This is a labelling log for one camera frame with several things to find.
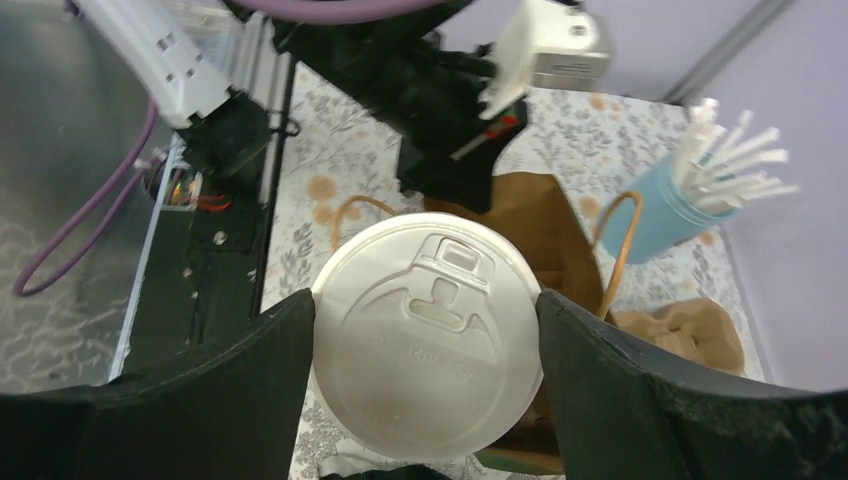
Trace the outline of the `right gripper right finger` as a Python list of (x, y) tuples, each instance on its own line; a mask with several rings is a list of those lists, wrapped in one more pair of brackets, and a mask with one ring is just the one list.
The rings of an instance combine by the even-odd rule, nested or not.
[(537, 299), (544, 383), (569, 479), (843, 479), (847, 394), (723, 373)]

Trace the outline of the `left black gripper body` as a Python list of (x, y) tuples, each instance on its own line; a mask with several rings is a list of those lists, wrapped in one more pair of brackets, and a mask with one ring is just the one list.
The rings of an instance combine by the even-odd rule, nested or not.
[(518, 99), (465, 132), (442, 131), (431, 145), (402, 140), (396, 168), (399, 191), (420, 193), (477, 214), (488, 212), (495, 164), (528, 123), (527, 101)]

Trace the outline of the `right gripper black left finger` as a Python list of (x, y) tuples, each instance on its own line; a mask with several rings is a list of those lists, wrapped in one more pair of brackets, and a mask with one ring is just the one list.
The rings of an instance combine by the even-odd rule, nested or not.
[(214, 341), (101, 386), (1, 398), (5, 479), (284, 479), (313, 351), (302, 289)]

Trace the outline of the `green brown paper bag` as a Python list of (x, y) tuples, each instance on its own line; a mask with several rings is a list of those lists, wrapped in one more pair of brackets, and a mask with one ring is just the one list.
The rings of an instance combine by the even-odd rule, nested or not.
[(392, 458), (499, 453), (561, 472), (535, 303), (547, 286), (605, 317), (627, 252), (603, 284), (551, 175), (496, 177), (484, 214), (424, 204), (334, 240), (312, 287), (317, 399)]

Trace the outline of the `brown paper coffee cup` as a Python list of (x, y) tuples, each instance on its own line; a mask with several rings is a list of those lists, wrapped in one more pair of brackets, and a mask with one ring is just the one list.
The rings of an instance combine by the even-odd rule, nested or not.
[(541, 288), (488, 227), (445, 213), (378, 222), (330, 256), (311, 292), (311, 389), (380, 455), (429, 463), (478, 452), (540, 388)]

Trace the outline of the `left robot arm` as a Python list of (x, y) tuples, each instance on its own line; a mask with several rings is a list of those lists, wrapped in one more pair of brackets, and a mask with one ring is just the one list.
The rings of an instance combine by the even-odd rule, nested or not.
[(337, 25), (229, 1), (225, 7), (240, 25), (230, 63), (209, 59), (159, 1), (66, 7), (132, 69), (182, 139), (183, 159), (228, 194), (270, 199), (273, 144), (299, 130), (288, 116), (299, 65), (400, 135), (401, 192), (476, 213), (489, 211), (495, 163), (528, 123), (523, 97), (486, 113), (482, 93), (497, 68), (485, 49), (441, 48), (437, 29), (464, 8), (461, 1), (419, 1), (385, 18)]

